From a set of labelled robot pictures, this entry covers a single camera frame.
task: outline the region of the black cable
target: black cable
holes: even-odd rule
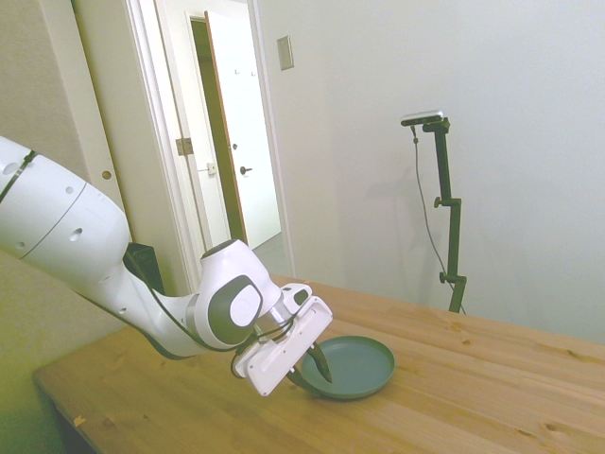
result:
[[[246,350],[248,350],[248,347],[250,347],[253,343],[255,343],[256,341],[258,341],[259,339],[268,336],[269,334],[273,334],[278,332],[281,329],[284,329],[287,327],[287,329],[281,333],[279,336],[273,338],[273,341],[278,341],[279,339],[281,339],[283,336],[285,336],[294,326],[294,318],[296,317],[296,315],[293,315],[292,317],[290,317],[284,324],[278,326],[275,329],[271,329],[270,331],[266,331],[264,333],[261,334],[250,334],[250,336],[244,341],[244,343],[242,343],[241,345],[239,345],[237,347],[237,350],[235,350],[235,355],[233,355],[233,358],[231,360],[231,373],[235,378],[244,378],[243,376],[240,376],[237,374],[237,372],[234,369],[234,365],[235,365],[235,361],[241,357],[244,352]]]
[[[197,345],[199,345],[200,347],[206,349],[206,350],[212,350],[215,352],[232,352],[233,350],[235,350],[235,355],[233,355],[233,358],[231,360],[231,373],[233,374],[233,376],[235,378],[243,378],[243,376],[239,376],[235,370],[234,370],[234,364],[235,364],[235,360],[237,358],[239,358],[247,349],[248,347],[250,347],[253,343],[255,343],[256,341],[258,341],[259,339],[268,336],[270,334],[276,333],[282,329],[285,328],[285,331],[283,333],[280,333],[279,336],[277,336],[276,338],[274,338],[273,340],[279,340],[281,339],[283,336],[285,336],[290,329],[292,329],[292,327],[294,326],[294,315],[292,317],[290,317],[284,324],[278,326],[277,328],[271,329],[269,331],[266,331],[264,333],[261,334],[250,334],[246,340],[244,340],[244,342],[242,342],[239,345],[236,345],[235,347],[232,348],[228,348],[225,350],[220,350],[217,348],[214,348],[208,344],[206,344],[205,342],[200,342],[198,339],[196,339],[193,334],[191,334],[189,332],[189,330],[183,326],[171,313],[170,311],[164,306],[164,304],[162,304],[162,301],[160,301],[160,298],[158,298],[158,296],[155,293],[155,290],[153,289],[153,287],[149,284],[147,278],[145,277],[145,274],[143,273],[143,271],[141,270],[141,268],[139,267],[139,264],[136,262],[136,260],[134,260],[134,257],[132,257],[132,255],[130,254],[130,252],[127,250],[125,257],[129,260],[129,262],[131,263],[131,265],[134,267],[134,270],[136,271],[136,273],[138,274],[137,277],[139,277],[139,279],[141,279],[141,281],[143,282],[143,284],[146,285],[147,289],[149,290],[149,292],[151,293],[151,296],[153,297],[153,299],[155,300],[156,304],[162,309],[162,311],[164,312],[164,314],[166,314],[166,316],[172,321],[172,323],[174,323],[176,326],[179,327],[179,329],[185,333],[189,339],[191,339],[193,342],[195,342]]]
[[[155,293],[155,290],[151,287],[151,285],[149,284],[147,278],[145,277],[145,274],[143,273],[143,271],[139,267],[139,264],[136,263],[136,260],[134,260],[134,257],[132,257],[132,255],[130,254],[130,252],[128,250],[126,250],[125,257],[129,260],[129,262],[131,263],[131,265],[134,267],[136,273],[138,274],[137,277],[139,279],[141,279],[141,281],[143,282],[143,284],[146,285],[147,289],[151,293],[151,296],[153,297],[153,299],[155,300],[155,302],[157,303],[157,305],[162,309],[162,311],[164,312],[164,314],[166,314],[166,316],[172,321],[172,323],[175,324],[183,333],[185,333],[189,339],[191,339],[193,342],[195,342],[197,345],[199,345],[203,349],[205,349],[205,350],[212,350],[213,352],[231,352],[232,350],[235,350],[239,346],[239,345],[236,345],[235,347],[222,350],[222,349],[218,349],[218,348],[212,347],[212,346],[208,345],[207,343],[205,343],[203,341],[200,341],[199,339],[196,339],[196,337],[193,334],[191,334],[189,332],[189,330],[185,326],[183,326],[170,313],[170,311],[162,304],[162,302],[160,301],[160,298],[158,298],[158,296]]]
[[[437,251],[437,247],[435,246],[435,241],[433,240],[433,236],[431,234],[431,229],[428,225],[428,215],[426,214],[426,202],[424,201],[423,186],[420,183],[420,172],[418,169],[418,142],[419,142],[419,140],[418,140],[418,137],[416,136],[416,128],[414,128],[412,126],[411,129],[412,129],[412,134],[414,135],[414,148],[416,150],[416,181],[418,182],[418,190],[420,191],[420,198],[423,201],[424,225],[426,226],[426,232],[428,233],[428,238],[431,240],[431,246],[433,247],[433,251],[435,251],[435,255],[437,256],[437,258],[439,259],[439,263],[441,264],[441,269],[443,271],[443,274],[447,274],[447,271],[445,270],[445,266],[443,265],[443,260],[441,260],[439,251]],[[452,291],[454,291],[454,286],[452,286],[452,283],[448,282],[447,284],[450,286]],[[462,309],[462,313],[464,315],[466,315],[466,310],[464,310],[464,307],[462,305],[460,305],[460,309]]]
[[[9,190],[17,182],[17,179],[21,176],[23,171],[26,169],[27,165],[31,163],[36,156],[38,156],[38,153],[32,149],[29,154],[25,158],[23,158],[23,162],[21,163],[15,174],[12,176],[12,178],[9,180],[2,193],[0,193],[0,203],[2,203],[4,197],[7,196]]]

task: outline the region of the gray plate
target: gray plate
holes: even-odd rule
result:
[[[301,374],[321,394],[335,399],[359,399],[376,393],[395,371],[395,358],[386,345],[361,336],[342,336],[320,343],[332,383],[318,371],[313,359],[302,360]]]

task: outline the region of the wooden table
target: wooden table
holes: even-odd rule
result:
[[[35,376],[100,453],[605,453],[605,345],[312,287],[335,314],[324,338],[393,351],[379,393],[338,402],[286,380],[261,397],[231,354],[170,361],[131,328]]]

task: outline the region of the door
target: door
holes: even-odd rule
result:
[[[255,248],[281,227],[250,24],[211,11],[205,17],[245,234]]]
[[[220,61],[217,68],[222,68],[218,69],[219,84],[221,89],[223,86],[227,87],[227,91],[223,93],[225,96],[223,100],[226,102],[225,120],[231,136],[231,144],[237,144],[237,148],[233,147],[232,151],[240,151],[233,155],[233,161],[245,236],[248,244],[254,248],[277,235],[281,227],[258,77],[252,75],[256,75],[256,66],[248,8],[245,4],[226,0],[156,0],[156,5],[182,136],[191,138],[203,198],[201,205],[208,219],[212,245],[231,237],[231,232],[220,182],[221,175],[213,171],[216,165],[216,150],[197,65],[191,21],[207,20],[204,14],[207,9],[220,13],[216,18],[212,17],[209,20],[212,24],[216,23],[215,26],[211,26],[213,38],[216,35],[219,42],[215,49],[217,59]],[[233,21],[231,24],[237,28],[237,31],[233,31],[233,28],[225,31],[230,21]],[[240,37],[245,37],[246,42],[235,47],[247,47],[250,54],[243,57],[239,65],[242,71],[244,66],[247,68],[246,71],[250,69],[250,79],[239,79],[238,83],[232,84],[228,78],[222,77],[222,74],[227,71],[225,68],[228,65],[233,65],[233,58],[231,56],[222,58],[220,55],[224,49],[230,48],[225,41],[236,43]],[[252,95],[245,95],[250,90],[255,92]],[[257,101],[258,107],[250,106],[251,101]],[[241,167],[251,170],[242,173]]]

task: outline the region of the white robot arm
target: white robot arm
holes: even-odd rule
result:
[[[309,286],[273,284],[243,242],[204,254],[198,292],[166,297],[124,266],[128,224],[108,197],[1,136],[0,191],[0,249],[134,326],[166,357],[248,347],[233,373],[269,395],[285,376],[299,376],[295,364],[308,350],[330,380],[314,345],[332,312]]]

